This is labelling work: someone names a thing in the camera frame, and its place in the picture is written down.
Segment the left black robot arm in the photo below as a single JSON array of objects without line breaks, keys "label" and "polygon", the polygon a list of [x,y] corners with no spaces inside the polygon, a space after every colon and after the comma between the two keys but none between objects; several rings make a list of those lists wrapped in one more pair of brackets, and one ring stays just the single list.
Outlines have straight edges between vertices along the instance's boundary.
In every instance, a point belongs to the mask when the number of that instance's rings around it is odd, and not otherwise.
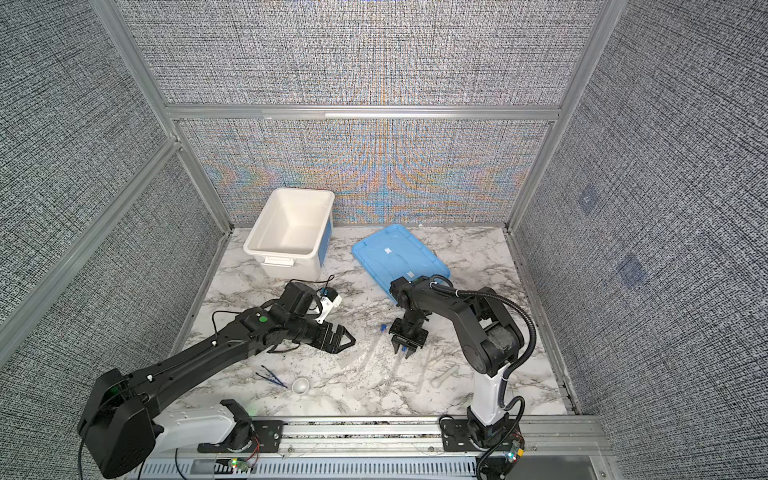
[{"label": "left black robot arm", "polygon": [[161,413],[179,397],[229,366],[273,351],[285,341],[338,354],[356,342],[342,325],[319,318],[317,291],[290,282],[277,299],[236,314],[212,336],[129,374],[109,370],[94,382],[77,432],[101,475],[120,477],[139,466],[170,430]]}]

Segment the blue tweezers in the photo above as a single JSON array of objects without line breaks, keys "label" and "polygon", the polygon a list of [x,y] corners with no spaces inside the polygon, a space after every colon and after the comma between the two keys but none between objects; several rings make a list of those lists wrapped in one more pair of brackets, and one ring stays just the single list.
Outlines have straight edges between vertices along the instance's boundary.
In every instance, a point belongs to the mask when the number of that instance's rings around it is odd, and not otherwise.
[{"label": "blue tweezers", "polygon": [[265,380],[271,384],[277,385],[281,388],[288,389],[288,386],[269,368],[267,368],[265,365],[260,366],[259,371],[255,371],[254,374],[261,378],[262,380]]}]

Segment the white plastic bin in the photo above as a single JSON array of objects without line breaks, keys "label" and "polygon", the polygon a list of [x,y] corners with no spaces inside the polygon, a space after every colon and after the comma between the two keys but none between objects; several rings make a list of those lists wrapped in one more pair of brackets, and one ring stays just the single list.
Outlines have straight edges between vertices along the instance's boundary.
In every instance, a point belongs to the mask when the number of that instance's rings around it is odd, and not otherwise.
[{"label": "white plastic bin", "polygon": [[334,201],[328,190],[274,190],[243,251],[271,278],[318,280],[332,236]]}]

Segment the blue plastic lid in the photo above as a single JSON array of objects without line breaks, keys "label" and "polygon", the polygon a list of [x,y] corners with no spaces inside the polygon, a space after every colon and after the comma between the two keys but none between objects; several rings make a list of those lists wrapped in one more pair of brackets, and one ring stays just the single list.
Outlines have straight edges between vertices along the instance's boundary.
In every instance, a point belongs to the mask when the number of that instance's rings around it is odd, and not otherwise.
[{"label": "blue plastic lid", "polygon": [[354,258],[391,300],[391,283],[400,277],[451,276],[447,265],[403,225],[393,224],[352,246]]}]

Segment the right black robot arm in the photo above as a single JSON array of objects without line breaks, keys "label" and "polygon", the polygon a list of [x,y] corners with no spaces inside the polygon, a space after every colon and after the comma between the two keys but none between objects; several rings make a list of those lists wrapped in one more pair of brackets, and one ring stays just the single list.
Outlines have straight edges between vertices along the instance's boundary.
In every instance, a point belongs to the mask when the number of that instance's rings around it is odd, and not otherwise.
[{"label": "right black robot arm", "polygon": [[442,276],[393,280],[390,295],[404,310],[394,320],[390,335],[394,351],[410,356],[424,346],[423,328],[436,314],[451,322],[460,350],[474,370],[474,390],[467,409],[467,430],[472,443],[487,450],[497,445],[518,422],[510,417],[518,396],[506,399],[511,374],[532,356],[537,345],[536,326],[516,302],[493,289],[457,289]]}]

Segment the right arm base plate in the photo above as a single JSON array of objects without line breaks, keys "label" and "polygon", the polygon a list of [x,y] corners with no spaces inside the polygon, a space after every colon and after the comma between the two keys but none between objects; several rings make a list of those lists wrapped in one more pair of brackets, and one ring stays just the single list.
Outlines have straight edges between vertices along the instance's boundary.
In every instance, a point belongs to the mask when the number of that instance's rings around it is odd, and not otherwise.
[{"label": "right arm base plate", "polygon": [[483,425],[474,417],[454,418],[443,415],[438,418],[443,449],[446,452],[484,452],[491,447],[498,451],[517,453],[525,449],[525,439],[518,426],[512,427],[513,419],[506,414],[492,425]]}]

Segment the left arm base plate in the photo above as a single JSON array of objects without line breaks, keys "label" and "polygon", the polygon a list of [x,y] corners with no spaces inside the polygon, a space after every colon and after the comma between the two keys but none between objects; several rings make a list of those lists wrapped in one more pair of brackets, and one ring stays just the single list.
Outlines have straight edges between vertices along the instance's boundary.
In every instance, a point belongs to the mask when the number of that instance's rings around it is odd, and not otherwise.
[{"label": "left arm base plate", "polygon": [[277,453],[282,441],[285,423],[280,420],[257,420],[238,423],[234,431],[217,444],[203,443],[198,453],[251,454]]}]

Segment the small clear round dish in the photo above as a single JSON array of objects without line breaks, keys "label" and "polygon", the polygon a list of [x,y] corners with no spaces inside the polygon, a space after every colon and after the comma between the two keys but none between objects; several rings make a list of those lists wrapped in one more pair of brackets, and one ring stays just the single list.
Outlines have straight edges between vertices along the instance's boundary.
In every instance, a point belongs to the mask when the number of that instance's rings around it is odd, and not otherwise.
[{"label": "small clear round dish", "polygon": [[298,377],[293,381],[291,390],[297,395],[304,395],[310,391],[311,387],[312,384],[308,378]]}]

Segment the aluminium front rail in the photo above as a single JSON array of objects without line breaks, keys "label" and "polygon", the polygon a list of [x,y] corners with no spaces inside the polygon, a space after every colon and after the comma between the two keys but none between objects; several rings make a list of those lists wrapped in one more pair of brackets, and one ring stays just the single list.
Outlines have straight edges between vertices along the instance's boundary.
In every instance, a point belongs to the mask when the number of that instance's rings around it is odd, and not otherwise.
[{"label": "aluminium front rail", "polygon": [[526,416],[521,436],[491,455],[459,415],[258,417],[258,453],[154,454],[130,479],[621,479],[591,416]]}]

